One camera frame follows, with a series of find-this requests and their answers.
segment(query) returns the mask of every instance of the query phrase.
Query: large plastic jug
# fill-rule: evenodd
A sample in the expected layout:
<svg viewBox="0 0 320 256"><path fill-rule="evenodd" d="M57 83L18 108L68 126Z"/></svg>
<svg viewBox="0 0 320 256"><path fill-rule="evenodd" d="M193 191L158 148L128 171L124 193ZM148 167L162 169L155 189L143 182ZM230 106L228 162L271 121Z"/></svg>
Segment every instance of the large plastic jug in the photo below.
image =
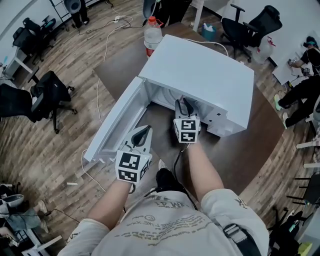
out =
<svg viewBox="0 0 320 256"><path fill-rule="evenodd" d="M275 45L271 37L264 37L261 40L259 47L256 47L252 52L252 58L255 62L259 64L265 63L265 61L272 55L274 52Z"/></svg>
<svg viewBox="0 0 320 256"><path fill-rule="evenodd" d="M163 23L160 22L160 24L157 23L156 17L151 16L148 19L148 23L145 26L144 29L144 45L146 49L146 55L149 58L151 54L155 51L157 46L160 44L162 40L162 31L160 26Z"/></svg>

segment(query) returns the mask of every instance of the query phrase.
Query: chair seat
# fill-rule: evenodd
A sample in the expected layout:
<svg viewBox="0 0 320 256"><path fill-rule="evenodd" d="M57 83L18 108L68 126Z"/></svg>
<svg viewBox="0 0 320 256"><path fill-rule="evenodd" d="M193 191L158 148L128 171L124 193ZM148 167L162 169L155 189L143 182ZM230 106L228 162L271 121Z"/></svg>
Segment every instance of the chair seat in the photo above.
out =
<svg viewBox="0 0 320 256"><path fill-rule="evenodd" d="M248 38L245 36L248 34L248 28L245 25L229 18L223 18L222 27L230 39L242 43L245 46L248 45Z"/></svg>

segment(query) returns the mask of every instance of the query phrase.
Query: left forearm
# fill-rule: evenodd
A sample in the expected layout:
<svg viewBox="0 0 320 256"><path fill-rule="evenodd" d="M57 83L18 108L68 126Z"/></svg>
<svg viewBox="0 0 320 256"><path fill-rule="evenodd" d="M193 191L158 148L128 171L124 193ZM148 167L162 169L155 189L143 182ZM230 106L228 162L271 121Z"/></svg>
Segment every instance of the left forearm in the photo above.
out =
<svg viewBox="0 0 320 256"><path fill-rule="evenodd" d="M90 210L88 218L100 222L112 230L121 216L130 187L131 183L116 179Z"/></svg>

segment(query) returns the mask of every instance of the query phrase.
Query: shirt sleeve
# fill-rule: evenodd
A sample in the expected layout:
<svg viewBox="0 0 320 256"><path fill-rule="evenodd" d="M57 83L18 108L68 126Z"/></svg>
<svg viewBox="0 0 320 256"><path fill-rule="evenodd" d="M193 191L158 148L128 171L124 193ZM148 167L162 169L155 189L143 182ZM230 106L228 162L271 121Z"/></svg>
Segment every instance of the shirt sleeve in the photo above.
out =
<svg viewBox="0 0 320 256"><path fill-rule="evenodd" d="M67 245L58 256L90 256L109 232L110 230L102 223L85 218L71 233Z"/></svg>
<svg viewBox="0 0 320 256"><path fill-rule="evenodd" d="M302 55L300 60L302 60L305 64L309 63L309 58L308 58L307 51L304 52L304 54Z"/></svg>
<svg viewBox="0 0 320 256"><path fill-rule="evenodd" d="M245 229L254 239L262 256L268 254L269 233L259 216L232 190L216 189L208 192L201 201L203 213L214 221L227 216L232 224Z"/></svg>

